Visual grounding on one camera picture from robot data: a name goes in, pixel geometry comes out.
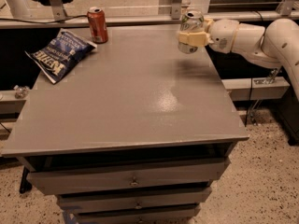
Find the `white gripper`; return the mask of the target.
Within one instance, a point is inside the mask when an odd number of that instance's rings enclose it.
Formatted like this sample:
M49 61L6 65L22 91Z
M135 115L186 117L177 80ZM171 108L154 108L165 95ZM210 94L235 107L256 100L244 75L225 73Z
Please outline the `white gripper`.
M231 51L235 33L239 26L238 21L204 18L203 27L206 32L178 33L178 41L193 47L209 45L214 51L227 54Z

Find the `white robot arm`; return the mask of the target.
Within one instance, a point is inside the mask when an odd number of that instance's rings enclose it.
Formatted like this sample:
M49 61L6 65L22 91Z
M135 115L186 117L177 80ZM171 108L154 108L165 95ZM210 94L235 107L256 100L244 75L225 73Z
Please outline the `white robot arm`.
M264 28L235 20L205 19L198 30L179 31L177 38L184 45L239 54L264 68L283 67L299 98L299 26L295 21L278 19Z

